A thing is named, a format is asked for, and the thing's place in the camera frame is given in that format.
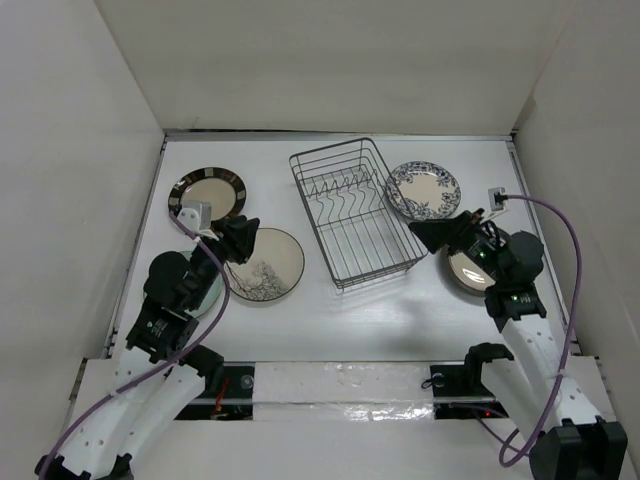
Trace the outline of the brown striped rim plate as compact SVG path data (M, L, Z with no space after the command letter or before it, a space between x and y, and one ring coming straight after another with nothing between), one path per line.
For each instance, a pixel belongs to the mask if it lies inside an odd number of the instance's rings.
M242 178L221 167L205 167L181 177L171 188L168 210L178 214L187 201L206 202L211 206L211 220L218 221L240 214L247 198Z

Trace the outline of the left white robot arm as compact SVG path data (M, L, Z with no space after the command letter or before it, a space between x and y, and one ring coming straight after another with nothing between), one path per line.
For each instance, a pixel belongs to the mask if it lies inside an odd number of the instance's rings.
M135 463L193 399L222 387L224 359L203 346L217 325L202 333L193 316L216 281L222 302L231 288L224 266L253 254L260 221L244 215L198 231L174 224L195 244L189 256L156 256L143 286L144 301L103 398L81 414L35 467L41 479L131 479Z

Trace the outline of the cream plate with tree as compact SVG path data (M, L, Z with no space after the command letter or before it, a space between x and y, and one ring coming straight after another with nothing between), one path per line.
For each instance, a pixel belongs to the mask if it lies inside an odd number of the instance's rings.
M286 296L302 278L305 255L286 231L259 228L254 251L244 264L225 266L232 292L250 302L270 302Z

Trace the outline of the grey wire dish rack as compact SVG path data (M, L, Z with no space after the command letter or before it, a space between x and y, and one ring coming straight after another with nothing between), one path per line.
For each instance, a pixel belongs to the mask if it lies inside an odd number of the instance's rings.
M295 153L289 166L337 289L397 276L427 255L387 197L390 170L372 139Z

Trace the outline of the blue floral white plate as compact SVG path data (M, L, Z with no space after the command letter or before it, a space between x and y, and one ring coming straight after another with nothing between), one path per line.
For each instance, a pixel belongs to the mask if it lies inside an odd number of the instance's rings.
M392 170L385 193L401 215L417 221L448 218L461 201L456 178L442 166L426 161L406 162Z

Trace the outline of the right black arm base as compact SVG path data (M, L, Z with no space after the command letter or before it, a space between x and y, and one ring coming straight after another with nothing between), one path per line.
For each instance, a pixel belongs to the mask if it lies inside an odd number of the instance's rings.
M435 364L421 389L433 398L436 420L508 418L493 394L469 379L462 364Z

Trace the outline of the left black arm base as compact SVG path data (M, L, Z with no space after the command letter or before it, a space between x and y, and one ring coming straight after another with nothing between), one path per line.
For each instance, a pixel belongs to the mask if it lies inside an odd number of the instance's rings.
M226 363L215 387L192 400L179 421L243 421L253 418L255 363Z

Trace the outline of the light green glass plate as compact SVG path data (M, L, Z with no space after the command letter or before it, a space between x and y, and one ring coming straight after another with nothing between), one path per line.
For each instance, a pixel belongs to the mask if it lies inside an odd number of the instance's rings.
M211 273L214 275L213 282L200 303L200 306L197 309L186 310L188 315L197 319L201 319L211 310L224 290L224 282L220 278L219 269L211 262L208 256L205 256L205 260L205 266L209 267Z

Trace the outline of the dark rim cream plate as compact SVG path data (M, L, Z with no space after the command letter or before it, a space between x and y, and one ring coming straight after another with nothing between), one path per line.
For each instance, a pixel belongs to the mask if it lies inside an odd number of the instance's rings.
M444 270L450 281L464 292L482 297L495 280L462 252L445 250Z

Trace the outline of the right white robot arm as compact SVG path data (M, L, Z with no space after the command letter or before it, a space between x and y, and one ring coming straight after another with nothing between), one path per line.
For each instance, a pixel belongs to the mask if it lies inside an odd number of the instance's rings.
M542 242L525 231L501 239L482 214L465 211L408 226L430 253L462 253L494 281L485 290L485 307L504 341L469 349L463 384L474 393L490 391L501 404L526 439L534 478L619 478L628 438L566 369L569 349L557 345L535 286Z

